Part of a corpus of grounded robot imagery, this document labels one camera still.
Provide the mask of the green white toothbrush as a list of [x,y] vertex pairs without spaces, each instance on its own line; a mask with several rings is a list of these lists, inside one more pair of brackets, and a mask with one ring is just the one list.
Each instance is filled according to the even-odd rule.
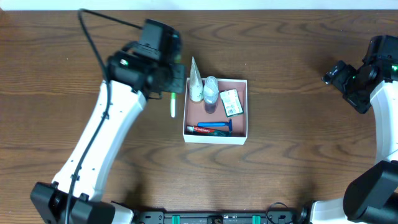
[[170,115],[172,118],[176,117],[176,93],[170,95]]

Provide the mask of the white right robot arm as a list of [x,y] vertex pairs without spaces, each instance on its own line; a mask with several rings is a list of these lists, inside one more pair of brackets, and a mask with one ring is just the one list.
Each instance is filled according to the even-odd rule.
[[312,202],[306,223],[397,224],[397,37],[372,37],[361,66],[339,60],[322,80],[359,114],[373,112],[374,162],[342,197]]

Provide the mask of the red green toothpaste tube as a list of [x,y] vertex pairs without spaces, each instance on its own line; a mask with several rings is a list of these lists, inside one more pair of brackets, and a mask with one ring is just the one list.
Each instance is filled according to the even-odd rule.
[[222,130],[210,129],[198,126],[187,126],[186,132],[200,136],[218,136],[218,137],[231,136],[231,133],[229,131],[222,131]]

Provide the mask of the green white soap box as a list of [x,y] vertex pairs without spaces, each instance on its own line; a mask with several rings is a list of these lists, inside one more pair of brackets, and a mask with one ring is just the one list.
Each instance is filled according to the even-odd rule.
[[227,118],[243,114],[244,110],[236,89],[222,91],[220,98]]

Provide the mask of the clear hand sanitizer bottle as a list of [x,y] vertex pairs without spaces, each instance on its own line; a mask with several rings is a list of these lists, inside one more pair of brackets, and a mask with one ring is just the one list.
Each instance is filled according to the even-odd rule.
[[205,111],[212,114],[216,110],[219,89],[218,81],[215,77],[209,76],[205,80],[203,87],[203,100],[205,102]]

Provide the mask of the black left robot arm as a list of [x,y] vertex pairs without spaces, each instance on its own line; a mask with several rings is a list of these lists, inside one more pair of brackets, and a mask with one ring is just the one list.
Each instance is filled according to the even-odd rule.
[[108,57],[93,113],[72,154],[51,183],[35,184],[30,199],[45,223],[131,223],[134,212],[106,203],[106,181],[121,145],[149,99],[181,94],[182,40],[151,19],[141,37]]

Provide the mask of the blue disposable razor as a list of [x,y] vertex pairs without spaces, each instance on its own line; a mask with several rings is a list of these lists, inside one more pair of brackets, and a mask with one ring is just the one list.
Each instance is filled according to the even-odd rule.
[[229,132],[233,130],[232,119],[229,119],[228,121],[219,121],[219,122],[201,122],[198,123],[197,126],[201,128],[211,128],[211,127],[214,128],[214,127],[227,126]]

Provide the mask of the white lotion tube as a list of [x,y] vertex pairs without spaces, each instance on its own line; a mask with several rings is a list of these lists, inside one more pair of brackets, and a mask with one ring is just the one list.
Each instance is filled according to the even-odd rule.
[[192,64],[190,69],[190,85],[189,85],[190,99],[193,102],[201,102],[203,100],[203,81],[198,70],[195,58],[192,57]]

